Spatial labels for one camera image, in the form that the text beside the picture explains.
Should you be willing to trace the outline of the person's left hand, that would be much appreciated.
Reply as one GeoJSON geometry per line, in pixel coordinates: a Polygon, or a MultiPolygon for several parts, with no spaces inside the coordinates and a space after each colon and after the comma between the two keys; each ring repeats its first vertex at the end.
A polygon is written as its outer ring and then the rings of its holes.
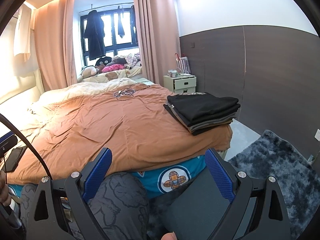
{"type": "Polygon", "coordinates": [[[5,182],[6,176],[3,171],[1,171],[0,176],[0,203],[4,206],[9,206],[11,203],[11,195],[9,194],[9,187],[5,182]]]}

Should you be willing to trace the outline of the person's right hand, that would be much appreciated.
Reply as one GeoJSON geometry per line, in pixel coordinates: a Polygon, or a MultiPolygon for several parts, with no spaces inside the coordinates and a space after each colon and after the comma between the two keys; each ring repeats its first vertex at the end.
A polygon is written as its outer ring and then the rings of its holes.
{"type": "Polygon", "coordinates": [[[177,240],[176,234],[174,232],[166,233],[161,240],[177,240]]]}

